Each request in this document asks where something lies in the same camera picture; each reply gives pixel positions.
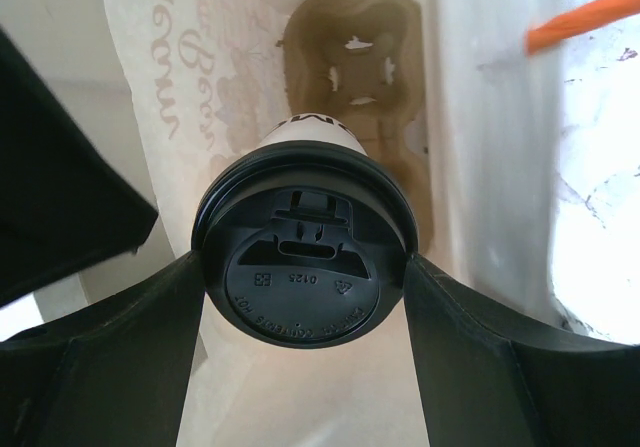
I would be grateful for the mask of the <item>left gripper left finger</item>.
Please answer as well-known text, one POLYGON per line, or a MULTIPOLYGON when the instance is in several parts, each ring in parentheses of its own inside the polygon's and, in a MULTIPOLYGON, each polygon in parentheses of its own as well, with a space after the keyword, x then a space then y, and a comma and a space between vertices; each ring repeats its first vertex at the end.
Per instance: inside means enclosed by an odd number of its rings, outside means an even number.
POLYGON ((192 252, 2 342, 2 445, 176 445, 204 294, 192 252))

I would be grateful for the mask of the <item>white paper coffee cup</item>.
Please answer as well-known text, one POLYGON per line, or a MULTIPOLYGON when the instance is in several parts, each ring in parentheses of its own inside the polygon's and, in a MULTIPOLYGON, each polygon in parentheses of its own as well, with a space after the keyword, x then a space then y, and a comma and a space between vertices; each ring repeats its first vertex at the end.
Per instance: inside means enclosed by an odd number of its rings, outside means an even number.
POLYGON ((292 141, 329 143, 368 156, 356 136, 343 123, 319 113, 296 114, 279 122, 257 147, 292 141))

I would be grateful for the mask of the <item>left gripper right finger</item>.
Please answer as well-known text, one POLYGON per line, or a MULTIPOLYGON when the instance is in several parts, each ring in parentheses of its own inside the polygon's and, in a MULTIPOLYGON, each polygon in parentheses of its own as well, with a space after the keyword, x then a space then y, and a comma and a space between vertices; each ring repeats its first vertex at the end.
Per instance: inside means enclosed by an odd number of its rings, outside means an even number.
POLYGON ((544 324, 417 254, 404 300, 430 445, 638 445, 638 347, 544 324))

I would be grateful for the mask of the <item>black coffee cup lid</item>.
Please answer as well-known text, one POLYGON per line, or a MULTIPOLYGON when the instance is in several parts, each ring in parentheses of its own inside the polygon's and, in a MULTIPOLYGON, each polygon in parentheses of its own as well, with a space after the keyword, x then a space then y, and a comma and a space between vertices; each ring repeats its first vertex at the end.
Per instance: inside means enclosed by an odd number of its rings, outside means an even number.
POLYGON ((191 247, 230 324, 272 345, 321 349, 389 316, 418 228, 399 184, 366 155, 285 141, 250 152, 213 181, 191 247))

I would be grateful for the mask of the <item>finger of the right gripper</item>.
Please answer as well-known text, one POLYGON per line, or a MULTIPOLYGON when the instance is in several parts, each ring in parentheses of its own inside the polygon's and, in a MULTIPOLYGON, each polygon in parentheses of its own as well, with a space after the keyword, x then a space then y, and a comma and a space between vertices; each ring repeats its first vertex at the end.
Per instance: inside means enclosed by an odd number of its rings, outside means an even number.
POLYGON ((135 250, 157 217, 3 35, 1 303, 135 250))

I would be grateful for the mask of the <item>paper takeout bag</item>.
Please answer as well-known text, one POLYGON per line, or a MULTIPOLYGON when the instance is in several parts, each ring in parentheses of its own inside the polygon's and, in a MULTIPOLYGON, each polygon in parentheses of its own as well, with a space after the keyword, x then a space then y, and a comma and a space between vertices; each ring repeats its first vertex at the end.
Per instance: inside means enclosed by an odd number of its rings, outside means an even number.
MULTIPOLYGON (((195 252, 213 181, 292 113, 282 38, 305 0, 1 0, 7 35, 102 159, 157 211, 146 241, 52 290, 43 322, 195 252)), ((552 238, 561 55, 534 36, 557 0, 414 0, 424 104, 407 127, 429 176, 412 202, 420 255, 459 283, 579 335, 557 297, 552 238)), ((403 295, 351 342, 293 349, 230 324, 205 294, 174 446, 432 446, 403 295)), ((11 337, 38 327, 21 328, 11 337)))

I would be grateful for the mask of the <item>cardboard cup carrier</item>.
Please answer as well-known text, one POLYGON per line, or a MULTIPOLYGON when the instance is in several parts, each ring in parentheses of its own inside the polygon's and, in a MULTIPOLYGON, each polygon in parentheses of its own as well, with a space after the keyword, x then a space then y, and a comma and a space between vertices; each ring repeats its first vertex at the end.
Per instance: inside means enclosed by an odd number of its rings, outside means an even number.
POLYGON ((424 104, 422 23, 414 0, 305 0, 282 38, 289 107, 353 130, 409 199, 430 199, 427 169, 407 127, 424 104))

